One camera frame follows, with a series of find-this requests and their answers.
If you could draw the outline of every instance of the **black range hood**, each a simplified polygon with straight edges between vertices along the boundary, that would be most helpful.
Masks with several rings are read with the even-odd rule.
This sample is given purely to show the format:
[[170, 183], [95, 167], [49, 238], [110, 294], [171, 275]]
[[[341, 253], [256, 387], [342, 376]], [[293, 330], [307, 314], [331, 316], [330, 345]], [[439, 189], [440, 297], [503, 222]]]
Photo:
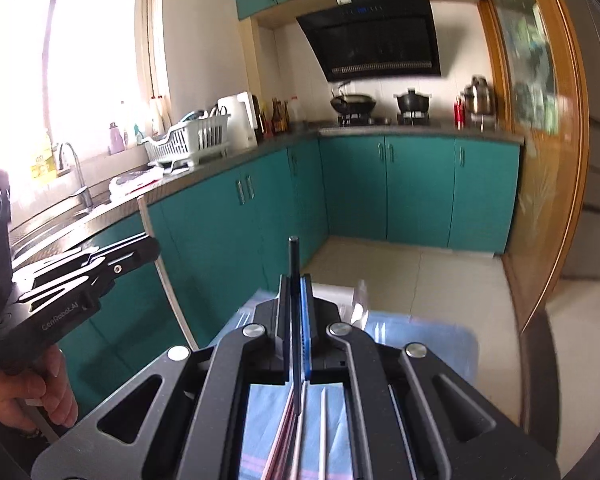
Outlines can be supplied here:
[[297, 19], [327, 81], [440, 75], [429, 0], [354, 0]]

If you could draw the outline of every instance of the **white dish drying rack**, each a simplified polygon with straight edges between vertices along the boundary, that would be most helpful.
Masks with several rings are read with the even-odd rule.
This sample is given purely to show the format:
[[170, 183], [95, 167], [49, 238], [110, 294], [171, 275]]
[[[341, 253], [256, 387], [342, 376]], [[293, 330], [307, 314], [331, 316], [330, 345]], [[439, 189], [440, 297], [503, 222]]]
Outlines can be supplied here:
[[190, 168], [200, 159], [220, 153], [226, 156], [229, 147], [227, 136], [228, 114], [187, 121], [187, 114], [178, 124], [174, 124], [161, 139], [146, 137], [144, 144], [149, 164], [166, 166], [165, 173], [187, 165]]

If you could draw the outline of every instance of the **blue cloth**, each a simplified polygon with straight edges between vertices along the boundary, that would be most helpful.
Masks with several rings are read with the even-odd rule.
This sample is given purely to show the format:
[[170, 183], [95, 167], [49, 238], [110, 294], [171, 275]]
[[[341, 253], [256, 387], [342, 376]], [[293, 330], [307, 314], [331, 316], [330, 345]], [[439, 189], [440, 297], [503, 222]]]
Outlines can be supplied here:
[[[229, 320], [211, 342], [215, 345], [224, 334], [253, 319], [255, 307], [275, 295], [259, 290]], [[478, 343], [474, 334], [457, 325], [414, 319], [411, 316], [371, 312], [367, 332], [376, 342], [403, 348], [420, 342], [432, 350], [465, 381], [473, 383], [478, 365]], [[260, 480], [285, 408], [290, 384], [285, 386], [251, 387], [245, 422], [240, 480]], [[315, 480], [318, 476], [320, 447], [320, 394], [327, 389], [327, 472], [331, 480], [351, 480], [349, 430], [341, 384], [309, 384], [304, 409], [302, 432], [301, 478]]]

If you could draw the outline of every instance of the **red bottle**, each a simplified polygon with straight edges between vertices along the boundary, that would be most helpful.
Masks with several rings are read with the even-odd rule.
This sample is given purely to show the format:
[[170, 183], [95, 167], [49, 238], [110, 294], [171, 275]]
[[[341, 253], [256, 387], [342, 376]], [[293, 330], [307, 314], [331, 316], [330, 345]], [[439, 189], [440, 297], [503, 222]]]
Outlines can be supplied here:
[[456, 97], [454, 103], [454, 126], [458, 130], [464, 128], [464, 102], [460, 96]]

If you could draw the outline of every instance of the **triangular cutout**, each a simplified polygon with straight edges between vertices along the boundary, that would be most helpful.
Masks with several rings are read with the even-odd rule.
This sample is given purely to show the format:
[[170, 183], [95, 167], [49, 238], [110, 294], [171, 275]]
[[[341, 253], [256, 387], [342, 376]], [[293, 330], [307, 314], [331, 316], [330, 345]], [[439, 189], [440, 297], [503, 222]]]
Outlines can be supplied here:
[[495, 420], [446, 375], [437, 375], [432, 382], [460, 442], [468, 442], [496, 427]]
[[125, 444], [132, 444], [161, 384], [160, 376], [149, 377], [98, 421], [98, 429]]

